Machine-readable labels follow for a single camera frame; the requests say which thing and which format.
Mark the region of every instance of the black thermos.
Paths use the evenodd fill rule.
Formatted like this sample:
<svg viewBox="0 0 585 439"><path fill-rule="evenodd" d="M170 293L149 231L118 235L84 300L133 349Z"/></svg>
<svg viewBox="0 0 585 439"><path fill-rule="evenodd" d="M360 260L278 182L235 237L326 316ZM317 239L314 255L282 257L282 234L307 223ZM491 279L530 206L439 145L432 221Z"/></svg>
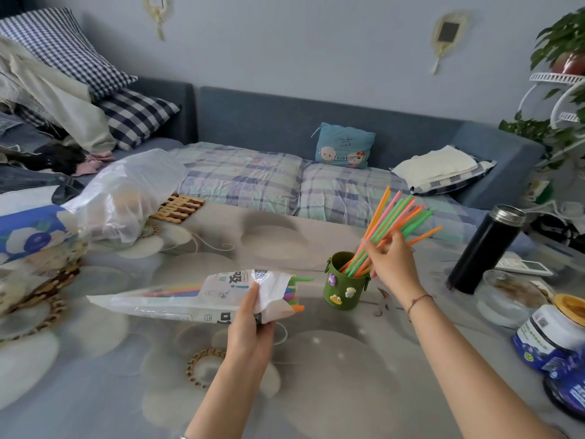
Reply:
<svg viewBox="0 0 585 439"><path fill-rule="evenodd" d="M485 217L457 265L447 278L447 287L473 294L483 273L493 269L520 233L526 214L507 205L496 205Z"/></svg>

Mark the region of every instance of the silver bottle rim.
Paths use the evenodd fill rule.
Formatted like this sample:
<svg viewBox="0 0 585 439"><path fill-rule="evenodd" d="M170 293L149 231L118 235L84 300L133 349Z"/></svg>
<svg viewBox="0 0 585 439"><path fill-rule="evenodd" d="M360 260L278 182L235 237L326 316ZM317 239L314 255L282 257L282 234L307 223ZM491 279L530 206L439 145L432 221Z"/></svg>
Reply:
<svg viewBox="0 0 585 439"><path fill-rule="evenodd" d="M517 228L522 227L526 222L526 214L521 209L508 205L494 206L494 209L490 211L490 217L496 222Z"/></svg>

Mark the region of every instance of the pink cloth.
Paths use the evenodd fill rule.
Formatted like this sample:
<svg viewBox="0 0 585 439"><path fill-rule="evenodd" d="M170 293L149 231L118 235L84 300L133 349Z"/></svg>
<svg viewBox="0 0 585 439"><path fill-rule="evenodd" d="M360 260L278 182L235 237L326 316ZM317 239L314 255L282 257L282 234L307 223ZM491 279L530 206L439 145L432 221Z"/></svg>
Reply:
<svg viewBox="0 0 585 439"><path fill-rule="evenodd" d="M98 169L103 168L106 162L114 162L116 157L110 151L98 154L88 154L83 163L77 165L76 173L73 176L83 176L84 174L97 174Z"/></svg>

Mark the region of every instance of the forearm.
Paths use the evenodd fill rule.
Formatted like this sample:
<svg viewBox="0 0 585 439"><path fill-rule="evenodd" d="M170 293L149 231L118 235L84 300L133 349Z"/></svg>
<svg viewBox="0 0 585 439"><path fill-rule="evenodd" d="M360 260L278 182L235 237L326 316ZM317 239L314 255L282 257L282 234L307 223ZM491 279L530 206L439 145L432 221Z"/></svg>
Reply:
<svg viewBox="0 0 585 439"><path fill-rule="evenodd" d="M185 437L239 439L260 384L257 374L226 358L186 429Z"/></svg>
<svg viewBox="0 0 585 439"><path fill-rule="evenodd" d="M409 303L403 302L406 308ZM432 299L417 302L411 320L466 439L555 437Z"/></svg>

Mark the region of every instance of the device screen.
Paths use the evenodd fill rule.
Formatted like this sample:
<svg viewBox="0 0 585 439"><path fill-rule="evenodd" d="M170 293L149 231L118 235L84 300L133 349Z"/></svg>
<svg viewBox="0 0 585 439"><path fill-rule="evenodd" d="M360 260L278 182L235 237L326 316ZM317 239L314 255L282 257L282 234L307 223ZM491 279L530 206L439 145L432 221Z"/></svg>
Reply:
<svg viewBox="0 0 585 439"><path fill-rule="evenodd" d="M441 32L439 32L438 41L453 43L455 41L455 37L457 36L458 30L459 23L451 23L450 21L445 21L441 25Z"/></svg>
<svg viewBox="0 0 585 439"><path fill-rule="evenodd" d="M528 266L530 269L534 269L535 271L546 271L546 269L543 268L540 264L538 264L538 262L527 262L523 260L522 263Z"/></svg>

